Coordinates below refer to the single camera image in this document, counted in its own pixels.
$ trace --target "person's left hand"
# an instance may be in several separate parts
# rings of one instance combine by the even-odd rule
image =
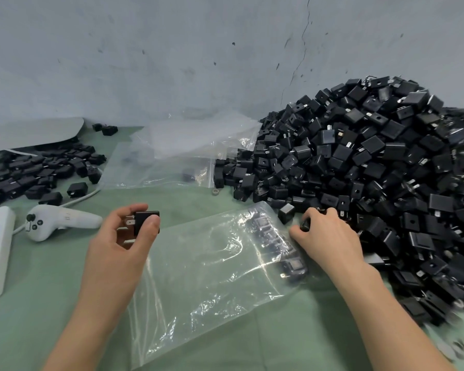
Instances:
[[[101,335],[112,332],[129,304],[158,235],[160,218],[147,218],[129,249],[123,245],[125,240],[134,238],[133,230],[117,229],[124,226],[126,216],[147,209],[147,204],[138,203],[112,211],[89,243],[73,318]]]

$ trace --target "green surface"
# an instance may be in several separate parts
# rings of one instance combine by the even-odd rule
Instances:
[[[134,128],[112,137],[82,130],[80,140],[110,155]],[[59,190],[80,181],[64,181]],[[133,202],[160,211],[162,228],[244,206],[227,189],[218,196],[198,187],[103,190],[74,208],[106,216]],[[22,223],[36,202],[21,197],[6,202]],[[24,232],[14,236],[5,290],[0,297],[0,370],[38,370],[74,308],[84,257],[94,230],[57,231],[34,243]],[[447,341],[464,338],[460,328],[443,326]],[[464,360],[456,362],[464,370]],[[108,343],[99,369],[130,369],[129,317],[124,315]],[[363,343],[344,301],[324,275],[295,293],[263,305],[169,353],[141,370],[370,370]]]

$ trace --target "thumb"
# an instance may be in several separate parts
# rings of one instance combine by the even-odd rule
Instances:
[[[299,225],[293,225],[289,229],[289,234],[297,243],[301,244],[302,240],[304,239],[307,233],[305,231],[302,231]]]
[[[151,245],[155,241],[156,236],[160,230],[160,218],[156,215],[148,217],[141,226],[137,234],[136,241],[130,250],[138,254],[141,258],[146,259]]]

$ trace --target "forearm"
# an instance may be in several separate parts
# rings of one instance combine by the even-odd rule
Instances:
[[[98,364],[108,334],[74,312],[50,353],[43,371],[91,371]]]
[[[359,328],[375,371],[452,371],[455,368],[392,296],[376,269],[333,279]]]

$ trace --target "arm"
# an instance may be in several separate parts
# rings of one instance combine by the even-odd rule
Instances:
[[[43,371],[94,370],[105,344],[129,304],[141,278],[160,218],[146,219],[130,249],[122,247],[133,230],[117,230],[122,219],[146,204],[113,211],[89,243],[79,298],[72,317],[50,353]]]
[[[329,208],[326,215],[310,208],[309,232],[290,229],[307,254],[327,272],[349,307],[375,371],[453,371],[418,325],[366,264],[359,237]]]

